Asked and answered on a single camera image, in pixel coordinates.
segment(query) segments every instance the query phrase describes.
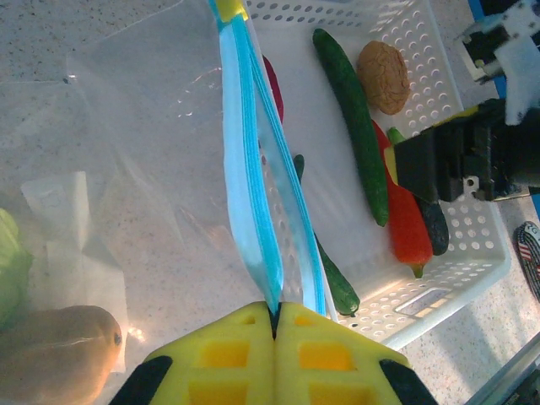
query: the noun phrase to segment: white plastic basket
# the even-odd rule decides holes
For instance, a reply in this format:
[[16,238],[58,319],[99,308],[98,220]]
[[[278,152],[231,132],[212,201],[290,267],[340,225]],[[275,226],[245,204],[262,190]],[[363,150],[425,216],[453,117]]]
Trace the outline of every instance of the white plastic basket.
[[283,96],[284,130],[293,153],[306,159],[303,189],[316,233],[362,299],[341,323],[401,348],[480,295],[510,268],[494,204],[466,196],[443,203],[449,251],[413,278],[392,256],[387,230],[365,205],[347,130],[311,44],[315,27],[328,30],[355,61],[370,40],[400,49],[411,96],[401,113],[373,111],[383,129],[413,136],[462,110],[428,1],[274,0],[247,2],[262,53]]

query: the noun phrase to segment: red chili pepper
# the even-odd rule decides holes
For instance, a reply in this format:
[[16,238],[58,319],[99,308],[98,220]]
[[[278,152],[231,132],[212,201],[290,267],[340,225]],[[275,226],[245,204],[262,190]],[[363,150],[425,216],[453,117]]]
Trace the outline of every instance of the red chili pepper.
[[[375,121],[373,127],[377,134],[379,150],[384,160],[384,150],[391,147],[385,133]],[[433,256],[431,240],[425,227],[419,206],[413,194],[396,185],[386,170],[388,188],[388,225],[394,254],[401,263],[408,264],[416,278],[423,275],[424,266]]]
[[266,59],[265,56],[262,57],[264,60],[264,67],[267,69],[268,79],[270,80],[270,87],[272,88],[273,99],[276,102],[276,107],[278,107],[279,120],[284,122],[284,101],[281,98],[281,92],[279,91],[278,77],[273,71],[272,64]]

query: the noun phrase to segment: brown potato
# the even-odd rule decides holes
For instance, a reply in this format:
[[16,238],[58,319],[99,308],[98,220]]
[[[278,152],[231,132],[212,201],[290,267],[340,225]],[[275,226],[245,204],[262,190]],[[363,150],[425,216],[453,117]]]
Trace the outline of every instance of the brown potato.
[[0,334],[0,400],[86,405],[116,362],[122,332],[97,306],[30,314]]
[[360,53],[356,73],[370,104],[388,115],[405,106],[410,93],[407,67],[396,48],[373,40]]

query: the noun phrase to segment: green cucumber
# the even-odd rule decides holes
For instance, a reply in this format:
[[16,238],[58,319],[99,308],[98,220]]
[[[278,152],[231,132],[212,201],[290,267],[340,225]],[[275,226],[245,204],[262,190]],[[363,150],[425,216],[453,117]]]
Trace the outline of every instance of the green cucumber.
[[[405,137],[395,127],[390,128],[387,135],[392,145],[405,140]],[[428,230],[433,254],[440,256],[448,250],[448,244],[450,243],[450,233],[448,232],[445,215],[438,202],[426,202],[416,196],[414,198]]]
[[[298,180],[302,181],[302,175],[304,174],[304,156],[297,154],[294,157],[293,162]],[[319,253],[321,255],[322,266],[324,267],[324,272],[327,275],[328,285],[330,286],[330,292],[332,293],[336,310],[341,315],[351,316],[358,310],[360,299],[354,292],[353,286],[341,274],[338,266],[336,266],[330,257],[328,257],[327,253],[322,248],[317,235],[314,235]]]
[[385,166],[364,90],[342,47],[325,30],[315,30],[313,44],[347,124],[371,214],[379,226],[385,226],[388,222]]

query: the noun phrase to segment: speckled countertop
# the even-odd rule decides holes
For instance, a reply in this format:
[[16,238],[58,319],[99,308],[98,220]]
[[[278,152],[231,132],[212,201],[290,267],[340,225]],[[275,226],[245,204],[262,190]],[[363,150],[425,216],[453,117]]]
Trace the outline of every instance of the speckled countertop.
[[[2,0],[0,81],[62,80],[65,56],[69,51],[102,39],[174,3],[176,0]],[[493,86],[480,87],[473,83],[451,46],[453,39],[472,22],[467,1],[432,0],[432,7],[463,104],[472,105],[495,96]],[[529,198],[503,202],[499,206],[509,231],[505,236],[509,243],[509,235],[523,221],[529,219],[537,222]],[[139,266],[146,268],[144,263],[151,260],[151,256],[145,256]],[[166,273],[171,269],[160,270]],[[133,275],[130,274],[127,275],[128,285],[133,282],[130,279]],[[174,294],[172,290],[169,291],[172,287],[164,284],[164,279],[156,276],[152,288],[160,289],[163,295]],[[174,311],[166,306],[146,307],[139,300],[130,300],[130,294],[128,309],[130,313],[149,313],[150,318],[154,314],[154,318],[145,320],[150,323],[165,321],[166,312]],[[232,309],[225,305],[217,313],[224,315]],[[454,316],[410,343],[402,352],[408,356],[414,369],[441,404],[464,403],[540,331],[539,315],[540,307],[530,294],[516,255],[512,252],[512,267],[507,277]],[[181,335],[185,329],[177,332]],[[154,341],[164,343],[167,338],[158,336]],[[128,340],[128,344],[139,345],[140,355],[144,356],[152,348],[141,342],[141,339]],[[128,358],[128,369],[132,370],[141,359],[137,356]]]

